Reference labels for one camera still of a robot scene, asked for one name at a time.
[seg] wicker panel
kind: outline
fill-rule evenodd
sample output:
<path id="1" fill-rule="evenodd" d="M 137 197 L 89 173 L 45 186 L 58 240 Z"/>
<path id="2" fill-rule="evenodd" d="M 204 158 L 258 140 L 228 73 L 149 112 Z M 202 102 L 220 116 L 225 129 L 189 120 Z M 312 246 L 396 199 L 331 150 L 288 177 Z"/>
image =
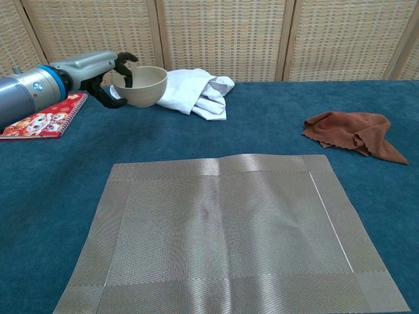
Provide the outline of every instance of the wicker panel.
<path id="1" fill-rule="evenodd" d="M 35 29 L 42 32 L 42 44 L 50 61 L 84 52 L 113 50 L 135 54 L 138 65 L 158 65 L 146 0 L 26 0 L 26 3 L 35 16 Z M 109 75 L 104 83 L 110 83 Z"/>
<path id="2" fill-rule="evenodd" d="M 12 0 L 0 1 L 0 21 L 0 77 L 11 74 L 15 65 L 25 70 L 44 61 L 31 42 Z"/>
<path id="3" fill-rule="evenodd" d="M 237 81 L 274 80 L 285 0 L 162 0 L 160 4 L 169 69 L 199 67 Z"/>
<path id="4" fill-rule="evenodd" d="M 401 73 L 400 79 L 419 80 L 419 41 L 416 43 L 410 58 L 407 60 L 406 66 Z"/>
<path id="5" fill-rule="evenodd" d="M 289 79 L 381 79 L 415 4 L 304 0 Z"/>

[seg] white towel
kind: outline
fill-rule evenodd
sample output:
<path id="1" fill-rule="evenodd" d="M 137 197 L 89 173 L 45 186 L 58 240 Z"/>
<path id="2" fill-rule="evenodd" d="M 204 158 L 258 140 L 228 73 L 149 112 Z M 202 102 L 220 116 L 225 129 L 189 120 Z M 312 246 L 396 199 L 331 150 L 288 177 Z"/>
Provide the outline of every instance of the white towel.
<path id="1" fill-rule="evenodd" d="M 157 104 L 206 120 L 226 120 L 224 96 L 234 87 L 229 77 L 216 77 L 203 69 L 168 71 L 168 84 Z M 111 86 L 111 95 L 120 98 Z"/>

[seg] table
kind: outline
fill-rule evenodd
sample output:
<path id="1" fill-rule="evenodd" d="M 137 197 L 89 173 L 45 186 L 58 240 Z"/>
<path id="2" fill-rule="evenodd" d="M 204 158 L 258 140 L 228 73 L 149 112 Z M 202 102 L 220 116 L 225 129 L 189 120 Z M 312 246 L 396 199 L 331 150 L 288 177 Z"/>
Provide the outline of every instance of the table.
<path id="1" fill-rule="evenodd" d="M 93 97 L 60 139 L 0 142 L 0 313 L 52 313 L 114 163 L 232 154 L 324 154 L 405 297 L 419 313 L 419 81 L 238 82 L 227 121 Z M 301 135 L 324 111 L 370 112 L 408 166 Z"/>

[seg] robotic hand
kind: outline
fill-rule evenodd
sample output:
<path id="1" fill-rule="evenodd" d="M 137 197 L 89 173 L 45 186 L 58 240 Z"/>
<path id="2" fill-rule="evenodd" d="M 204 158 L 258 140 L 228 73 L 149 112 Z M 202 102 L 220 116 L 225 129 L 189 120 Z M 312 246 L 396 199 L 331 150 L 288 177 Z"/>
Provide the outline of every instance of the robotic hand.
<path id="1" fill-rule="evenodd" d="M 125 63 L 137 62 L 129 52 L 112 51 L 80 54 L 50 65 L 39 65 L 26 72 L 14 68 L 14 74 L 0 78 L 0 132 L 7 126 L 67 98 L 68 93 L 86 90 L 103 106 L 117 109 L 126 99 L 113 99 L 102 88 L 103 76 L 114 69 L 132 87 L 132 73 Z"/>

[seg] placemat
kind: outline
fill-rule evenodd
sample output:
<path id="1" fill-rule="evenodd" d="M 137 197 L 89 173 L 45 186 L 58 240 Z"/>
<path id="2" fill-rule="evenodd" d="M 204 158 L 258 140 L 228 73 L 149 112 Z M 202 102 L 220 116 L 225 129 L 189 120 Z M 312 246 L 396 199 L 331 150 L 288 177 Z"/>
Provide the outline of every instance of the placemat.
<path id="1" fill-rule="evenodd" d="M 325 156 L 115 164 L 55 313 L 409 308 Z"/>

